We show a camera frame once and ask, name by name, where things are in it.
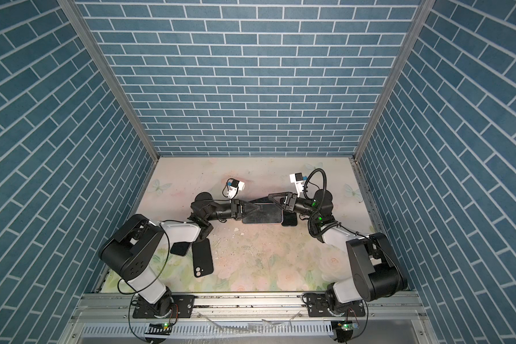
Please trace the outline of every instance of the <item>black cable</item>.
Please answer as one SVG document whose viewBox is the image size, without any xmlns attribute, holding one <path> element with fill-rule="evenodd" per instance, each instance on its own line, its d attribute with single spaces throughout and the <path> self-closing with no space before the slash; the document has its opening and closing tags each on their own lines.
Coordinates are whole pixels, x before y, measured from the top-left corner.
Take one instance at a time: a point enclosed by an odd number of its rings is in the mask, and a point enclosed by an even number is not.
<svg viewBox="0 0 516 344">
<path fill-rule="evenodd" d="M 347 230 L 349 233 L 351 233 L 351 234 L 353 234 L 353 235 L 355 235 L 355 236 L 361 236 L 361 237 L 364 237 L 365 239 L 369 239 L 368 237 L 364 236 L 363 234 L 361 234 L 361 233 L 359 233 L 359 232 L 352 232 L 351 230 L 349 230 L 349 229 L 347 229 L 346 227 L 344 227 L 342 224 L 340 224 L 340 227 L 344 228 L 344 229 L 345 229 L 345 230 Z M 386 252 L 385 252 L 385 251 L 384 251 L 380 246 L 378 246 L 378 245 L 377 245 L 377 247 L 378 247 L 378 249 L 379 249 L 380 251 L 382 251 L 382 253 L 384 253 L 384 256 L 385 256 L 386 258 L 388 258 L 388 259 L 390 260 L 390 262 L 392 262 L 392 265 L 396 267 L 397 273 L 398 273 L 398 275 L 399 275 L 399 280 L 398 280 L 397 287 L 394 289 L 394 291 L 393 291 L 390 295 L 388 295 L 388 296 L 387 296 L 387 297 L 390 297 L 390 296 L 394 295 L 394 294 L 397 292 L 397 290 L 398 290 L 398 288 L 399 288 L 399 284 L 402 284 L 402 283 L 403 283 L 403 281 L 404 281 L 403 274 L 402 274 L 402 273 L 401 273 L 401 271 L 399 270 L 399 267 L 397 266 L 397 264 L 396 264 L 396 263 L 394 263 L 394 260 L 392 259 L 392 257 L 390 257 L 390 256 L 389 256 L 389 255 L 388 255 L 388 254 L 387 254 L 387 253 L 386 253 Z"/>
<path fill-rule="evenodd" d="M 317 189 L 318 189 L 318 190 L 320 190 L 320 189 L 321 189 L 317 184 L 314 184 L 314 183 L 312 183 L 312 182 L 308 182 L 308 183 L 309 183 L 309 184 L 312 184 L 312 185 L 315 185 L 315 186 L 317 187 Z M 305 184 L 305 185 L 304 185 L 304 197 L 306 197 L 306 199 L 311 199 L 311 198 L 309 198 L 309 197 L 308 197 L 307 193 L 308 193 L 308 185 L 307 185 L 307 184 Z"/>
<path fill-rule="evenodd" d="M 178 221 L 178 220 L 162 220 L 159 222 L 159 224 L 166 222 L 166 221 L 172 221 L 172 222 L 178 222 L 179 224 L 194 224 L 192 221 Z"/>
<path fill-rule="evenodd" d="M 227 183 L 229 183 L 229 181 L 233 181 L 234 179 L 233 178 L 229 178 L 228 180 L 226 180 L 226 186 L 224 186 L 224 189 L 222 190 L 222 196 L 224 197 L 227 197 L 225 194 L 224 194 L 224 191 L 226 191 L 226 188 L 228 187 Z M 232 199 L 234 199 L 235 197 L 237 197 L 237 194 L 239 193 L 239 187 L 237 187 L 237 191 L 235 191 L 235 195 L 231 198 L 228 198 L 228 199 L 211 199 L 211 201 L 216 201 L 216 202 L 227 202 L 227 201 L 231 201 Z"/>
<path fill-rule="evenodd" d="M 307 177 L 306 181 L 304 182 L 304 190 L 306 189 L 306 187 L 308 186 L 308 183 L 309 183 L 309 180 L 311 179 L 311 177 L 314 176 L 314 174 L 316 174 L 317 172 L 320 172 L 321 175 L 323 176 L 323 192 L 322 192 L 322 195 L 321 195 L 321 200 L 319 201 L 319 203 L 317 204 L 317 208 L 315 209 L 314 212 L 311 213 L 310 215 L 310 218 L 308 220 L 308 232 L 310 233 L 310 235 L 312 235 L 312 237 L 314 236 L 313 235 L 313 231 L 311 229 L 311 226 L 312 226 L 312 221 L 315 221 L 315 216 L 317 214 L 319 214 L 320 210 L 321 210 L 321 207 L 323 206 L 323 201 L 325 199 L 325 192 L 327 192 L 327 175 L 325 174 L 325 171 L 323 169 L 315 169 L 313 171 L 311 171 L 310 175 Z"/>
<path fill-rule="evenodd" d="M 340 226 L 340 222 L 333 222 L 331 224 L 326 224 L 325 228 L 323 230 L 320 230 L 317 234 L 310 233 L 310 235 L 312 238 L 318 238 L 318 237 L 322 236 L 323 234 L 325 234 L 325 232 L 327 232 L 327 230 L 330 230 L 331 228 L 336 227 L 336 226 Z"/>
<path fill-rule="evenodd" d="M 306 302 L 306 301 L 304 301 L 304 297 L 307 298 L 306 295 L 316 295 L 316 296 L 319 296 L 319 294 L 317 294 L 317 293 L 303 293 L 302 295 L 300 295 L 300 299 L 302 300 L 303 304 L 306 305 L 306 306 L 314 304 L 313 302 Z"/>
<path fill-rule="evenodd" d="M 132 301 L 134 300 L 134 294 L 132 294 L 132 297 L 130 298 L 130 304 L 128 304 L 128 328 L 130 329 L 130 332 L 132 332 L 132 334 L 134 335 L 134 337 L 136 337 L 137 339 L 143 341 L 143 342 L 146 342 L 147 344 L 149 344 L 148 341 L 146 341 L 145 339 L 142 339 L 140 338 L 135 332 L 134 330 L 132 329 L 132 325 L 130 323 L 130 309 L 131 309 L 131 306 L 132 306 Z"/>
<path fill-rule="evenodd" d="M 135 291 L 133 293 L 125 293 L 125 292 L 122 292 L 120 291 L 120 280 L 117 282 L 117 290 L 119 293 L 121 293 L 122 295 L 134 295 L 134 294 L 137 294 L 139 292 L 143 292 L 145 289 L 149 288 L 153 283 L 155 283 L 155 281 L 158 279 L 158 277 L 162 274 L 163 270 L 165 269 L 166 267 L 166 263 L 168 262 L 168 257 L 170 257 L 170 238 L 168 237 L 168 234 L 166 234 L 166 231 L 165 231 L 165 235 L 166 235 L 166 239 L 168 240 L 168 253 L 166 253 L 166 259 L 165 259 L 165 263 L 162 265 L 162 269 L 160 270 L 160 272 L 157 274 L 157 276 L 155 277 L 155 279 L 153 279 L 153 281 L 151 283 L 149 283 L 145 288 L 143 289 L 140 289 L 138 291 Z"/>
</svg>

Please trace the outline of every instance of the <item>ventilation grille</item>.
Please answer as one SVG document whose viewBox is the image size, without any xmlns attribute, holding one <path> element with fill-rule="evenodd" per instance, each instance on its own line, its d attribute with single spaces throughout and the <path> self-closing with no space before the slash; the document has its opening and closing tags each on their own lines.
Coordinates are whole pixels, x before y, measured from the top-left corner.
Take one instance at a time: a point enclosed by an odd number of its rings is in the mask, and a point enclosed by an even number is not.
<svg viewBox="0 0 516 344">
<path fill-rule="evenodd" d="M 332 335 L 332 328 L 329 321 L 323 320 L 306 320 L 283 321 L 277 325 L 269 325 L 261 321 L 244 322 L 244 321 L 221 321 L 217 322 L 218 327 L 210 322 L 199 321 L 191 323 L 178 323 L 172 327 L 172 332 L 167 338 L 172 339 L 212 339 L 227 337 L 247 337 L 247 336 L 319 336 Z M 147 332 L 154 332 L 155 329 L 149 329 L 147 324 L 132 324 L 135 334 L 142 336 Z M 124 323 L 94 323 L 86 324 L 83 330 L 84 337 L 131 337 L 128 324 Z M 147 337 L 165 337 L 162 335 L 148 334 Z"/>
</svg>

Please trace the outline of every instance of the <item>tiled wall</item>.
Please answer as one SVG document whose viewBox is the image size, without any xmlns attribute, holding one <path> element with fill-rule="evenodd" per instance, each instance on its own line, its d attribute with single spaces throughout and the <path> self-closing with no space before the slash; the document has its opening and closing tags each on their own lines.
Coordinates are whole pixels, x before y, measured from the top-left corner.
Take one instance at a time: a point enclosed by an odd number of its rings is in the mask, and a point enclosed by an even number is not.
<svg viewBox="0 0 516 344">
<path fill-rule="evenodd" d="M 0 343 L 59 338 L 150 166 L 55 0 L 0 0 Z"/>
<path fill-rule="evenodd" d="M 77 1 L 156 148 L 346 155 L 419 0 Z"/>
<path fill-rule="evenodd" d="M 436 1 L 363 166 L 438 338 L 516 343 L 516 1 Z"/>
</svg>

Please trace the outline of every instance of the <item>metal bracket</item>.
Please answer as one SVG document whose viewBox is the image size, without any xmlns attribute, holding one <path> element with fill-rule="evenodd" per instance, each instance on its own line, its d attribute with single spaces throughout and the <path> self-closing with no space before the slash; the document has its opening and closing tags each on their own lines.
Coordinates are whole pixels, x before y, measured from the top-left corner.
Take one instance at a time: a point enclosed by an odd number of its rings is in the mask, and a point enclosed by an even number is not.
<svg viewBox="0 0 516 344">
<path fill-rule="evenodd" d="M 191 318 L 193 312 L 193 303 L 195 302 L 195 296 L 193 295 L 172 295 L 174 305 L 178 306 L 178 318 L 188 319 Z M 147 302 L 139 303 L 138 307 L 134 307 L 134 313 L 132 314 L 134 319 L 157 319 L 153 316 L 151 306 Z"/>
<path fill-rule="evenodd" d="M 348 313 L 349 310 L 342 314 L 332 313 L 327 305 L 327 300 L 324 294 L 309 293 L 303 296 L 305 302 L 308 305 L 308 316 L 310 318 L 324 318 L 326 316 L 365 316 L 365 308 L 361 300 L 350 302 L 351 305 L 348 308 L 353 311 Z"/>
</svg>

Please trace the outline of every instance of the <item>aluminum frame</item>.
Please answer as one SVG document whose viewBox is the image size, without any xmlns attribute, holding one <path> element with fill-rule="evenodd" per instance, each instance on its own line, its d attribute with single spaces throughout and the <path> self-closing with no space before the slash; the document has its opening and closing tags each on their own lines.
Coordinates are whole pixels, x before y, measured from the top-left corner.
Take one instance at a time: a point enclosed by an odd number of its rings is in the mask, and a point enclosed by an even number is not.
<svg viewBox="0 0 516 344">
<path fill-rule="evenodd" d="M 330 314 L 322 318 L 310 318 L 301 296 L 303 292 L 247 292 L 247 293 L 191 293 L 195 296 L 193 313 L 189 319 L 179 319 L 183 325 L 202 325 L 206 322 L 210 326 L 223 324 L 239 324 L 246 328 L 248 323 L 261 321 L 284 322 L 290 326 L 299 324 L 326 326 L 331 320 L 340 320 L 340 317 Z M 132 334 L 125 329 L 128 325 L 128 304 L 131 297 L 119 293 L 83 294 L 77 305 L 73 317 L 64 331 L 59 343 L 75 344 L 85 334 L 85 328 L 100 325 L 115 330 L 111 336 Z M 426 312 L 415 291 L 397 292 L 389 298 L 381 298 L 369 302 L 369 321 L 375 320 L 411 320 L 419 344 L 435 344 L 437 341 L 429 331 L 429 322 Z M 143 333 L 151 323 L 161 322 L 160 319 L 130 319 L 136 333 Z M 206 326 L 196 327 L 201 331 Z M 193 338 L 195 333 L 177 334 L 176 338 Z"/>
</svg>

